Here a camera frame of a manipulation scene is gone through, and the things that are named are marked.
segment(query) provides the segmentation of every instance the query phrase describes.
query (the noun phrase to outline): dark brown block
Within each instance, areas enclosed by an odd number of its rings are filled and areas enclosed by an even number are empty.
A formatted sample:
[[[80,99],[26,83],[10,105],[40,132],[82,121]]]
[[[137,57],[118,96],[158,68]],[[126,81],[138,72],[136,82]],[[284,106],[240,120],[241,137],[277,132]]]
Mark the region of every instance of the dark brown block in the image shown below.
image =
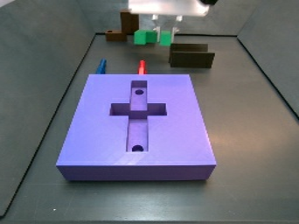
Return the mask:
[[[120,11],[121,32],[133,34],[138,30],[138,15],[130,14],[129,10]]]
[[[206,52],[206,44],[170,44],[170,52]]]
[[[126,35],[121,31],[106,31],[106,41],[126,41]]]
[[[170,67],[211,68],[213,57],[206,44],[170,44]]]
[[[172,52],[170,67],[211,68],[215,52]]]

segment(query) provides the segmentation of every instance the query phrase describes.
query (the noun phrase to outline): gray table surface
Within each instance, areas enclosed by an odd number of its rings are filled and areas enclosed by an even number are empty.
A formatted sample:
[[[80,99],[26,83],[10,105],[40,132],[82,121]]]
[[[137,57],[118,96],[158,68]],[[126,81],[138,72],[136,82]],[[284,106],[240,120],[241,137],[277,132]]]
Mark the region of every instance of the gray table surface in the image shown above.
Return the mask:
[[[299,221],[299,125],[236,38],[206,43],[211,69],[169,68],[168,47],[94,38],[13,204],[0,221]],[[206,181],[68,182],[54,163],[88,74],[189,74],[217,167]]]

